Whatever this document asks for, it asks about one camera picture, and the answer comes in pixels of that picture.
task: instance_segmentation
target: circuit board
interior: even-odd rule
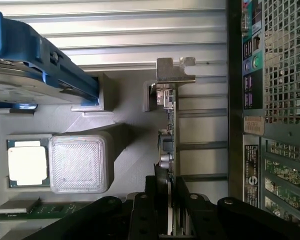
[[[158,150],[160,159],[158,166],[167,169],[172,178],[175,172],[175,148],[176,148],[176,90],[175,89],[157,89],[157,103],[163,105],[167,116],[166,129],[159,130]]]
[[[61,219],[87,206],[89,202],[40,203],[27,213],[1,213],[0,222],[16,220]]]
[[[265,162],[266,171],[272,173],[279,178],[285,179],[286,181],[295,184],[300,187],[300,172],[296,169],[289,168],[281,165],[277,162],[266,160]],[[300,196],[294,194],[290,190],[272,182],[269,179],[265,179],[265,189],[275,194],[292,207],[300,211]],[[292,214],[288,213],[282,207],[271,201],[269,198],[265,198],[265,207],[272,212],[274,215],[293,223],[300,225],[300,221],[295,218]]]

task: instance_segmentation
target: corrugated metal wall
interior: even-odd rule
[[[228,195],[226,0],[0,0],[85,71],[154,70],[156,59],[195,57],[200,84],[180,89],[181,173],[213,202]]]

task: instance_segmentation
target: usb port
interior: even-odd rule
[[[244,90],[248,90],[249,89],[249,79],[248,76],[244,77]]]
[[[252,93],[249,92],[249,103],[248,103],[249,107],[252,107]]]
[[[249,81],[248,81],[248,88],[252,88],[252,76],[249,76]]]
[[[252,54],[252,41],[248,42],[248,55]]]
[[[248,93],[245,93],[244,94],[244,106],[248,107],[248,105],[249,105],[249,96],[248,96]]]
[[[253,51],[256,51],[260,48],[260,37],[259,35],[256,35],[253,39]]]
[[[243,44],[243,58],[246,59],[249,55],[249,51],[248,51],[248,44],[245,43]]]

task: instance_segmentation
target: barcode label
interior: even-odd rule
[[[244,132],[263,136],[265,134],[265,119],[262,116],[245,116]]]

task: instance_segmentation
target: green audio port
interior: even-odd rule
[[[254,69],[258,68],[260,64],[260,60],[258,56],[255,56],[252,61],[252,66]]]

